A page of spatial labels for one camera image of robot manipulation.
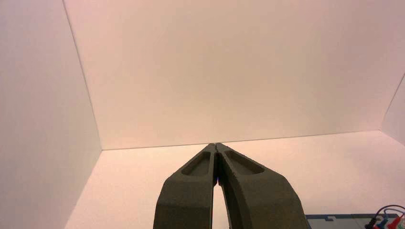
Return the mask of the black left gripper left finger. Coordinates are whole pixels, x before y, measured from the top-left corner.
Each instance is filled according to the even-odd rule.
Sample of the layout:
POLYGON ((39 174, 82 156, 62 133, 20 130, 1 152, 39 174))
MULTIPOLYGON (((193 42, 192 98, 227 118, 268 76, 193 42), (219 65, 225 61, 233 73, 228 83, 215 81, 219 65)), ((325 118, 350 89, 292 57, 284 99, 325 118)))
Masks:
POLYGON ((217 184, 216 145, 210 143, 163 183, 153 228, 210 229, 217 184))

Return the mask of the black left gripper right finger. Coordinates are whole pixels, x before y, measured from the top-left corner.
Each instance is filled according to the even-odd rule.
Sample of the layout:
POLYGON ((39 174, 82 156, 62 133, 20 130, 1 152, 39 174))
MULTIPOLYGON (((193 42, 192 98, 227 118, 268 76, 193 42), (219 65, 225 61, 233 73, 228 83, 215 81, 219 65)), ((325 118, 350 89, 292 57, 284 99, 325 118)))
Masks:
POLYGON ((307 229, 301 201, 281 174, 217 143, 218 182, 231 229, 307 229))

